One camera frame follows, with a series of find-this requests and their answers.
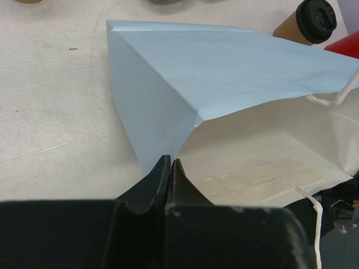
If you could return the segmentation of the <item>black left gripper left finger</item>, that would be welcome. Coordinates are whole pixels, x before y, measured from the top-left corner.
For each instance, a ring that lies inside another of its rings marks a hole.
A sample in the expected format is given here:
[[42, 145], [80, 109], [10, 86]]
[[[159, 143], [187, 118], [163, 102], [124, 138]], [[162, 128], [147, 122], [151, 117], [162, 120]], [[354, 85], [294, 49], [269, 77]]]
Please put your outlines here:
[[161, 254], [170, 172], [162, 156], [113, 200], [1, 203], [2, 268], [145, 268]]

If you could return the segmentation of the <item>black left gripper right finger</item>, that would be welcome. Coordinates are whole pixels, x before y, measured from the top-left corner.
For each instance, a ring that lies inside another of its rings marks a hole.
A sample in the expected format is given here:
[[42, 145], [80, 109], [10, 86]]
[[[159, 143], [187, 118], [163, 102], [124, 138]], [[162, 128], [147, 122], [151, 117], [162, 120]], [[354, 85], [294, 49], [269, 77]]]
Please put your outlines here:
[[216, 206], [171, 167], [166, 268], [314, 268], [306, 234], [285, 208]]

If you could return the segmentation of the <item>light blue paper bag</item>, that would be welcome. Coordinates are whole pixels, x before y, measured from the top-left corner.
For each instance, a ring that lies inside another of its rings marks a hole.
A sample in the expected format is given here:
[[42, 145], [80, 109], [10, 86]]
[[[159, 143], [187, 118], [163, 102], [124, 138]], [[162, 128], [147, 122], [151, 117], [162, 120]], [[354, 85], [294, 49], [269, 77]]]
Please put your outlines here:
[[284, 206], [358, 170], [358, 60], [237, 27], [107, 21], [113, 99], [149, 171], [218, 204]]

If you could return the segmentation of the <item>brown cup with black lid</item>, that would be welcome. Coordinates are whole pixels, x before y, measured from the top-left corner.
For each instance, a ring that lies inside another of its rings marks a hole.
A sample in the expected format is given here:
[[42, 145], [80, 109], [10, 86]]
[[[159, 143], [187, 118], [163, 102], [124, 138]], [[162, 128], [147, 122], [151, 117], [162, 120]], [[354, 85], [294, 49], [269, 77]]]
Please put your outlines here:
[[273, 36], [304, 45], [327, 41], [337, 28], [331, 4], [325, 0], [305, 0], [273, 32]]

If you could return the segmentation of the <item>stack of brown paper cups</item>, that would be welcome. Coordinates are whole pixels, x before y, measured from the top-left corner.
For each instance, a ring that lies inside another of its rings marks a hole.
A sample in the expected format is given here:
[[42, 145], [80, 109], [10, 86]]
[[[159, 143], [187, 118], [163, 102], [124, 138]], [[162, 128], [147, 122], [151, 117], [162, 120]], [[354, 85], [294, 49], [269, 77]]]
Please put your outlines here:
[[15, 1], [21, 4], [38, 4], [43, 0], [15, 0]]

